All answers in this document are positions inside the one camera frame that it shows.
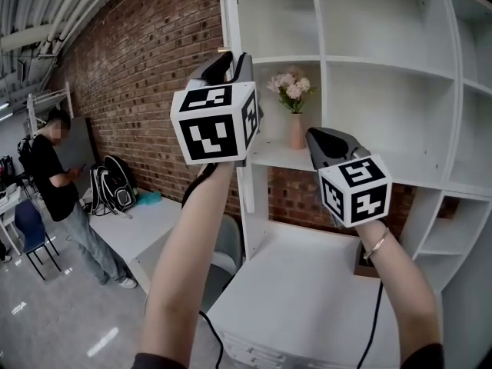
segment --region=sneaker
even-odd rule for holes
[[[127,289],[132,289],[132,288],[135,288],[137,287],[137,282],[133,279],[130,279],[130,278],[126,278],[124,279],[120,285],[123,287],[123,288],[127,288]]]

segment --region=ceiling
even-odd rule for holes
[[[0,118],[43,89],[56,57],[107,1],[0,0],[0,105],[10,104]]]

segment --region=pink vase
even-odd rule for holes
[[[304,141],[304,127],[302,126],[302,114],[291,114],[291,148],[304,149],[306,143]]]

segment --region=black and white cube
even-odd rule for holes
[[[255,83],[177,91],[171,121],[187,164],[244,160],[260,123]]]
[[[322,168],[318,174],[323,205],[345,227],[388,214],[391,176],[380,155]]]

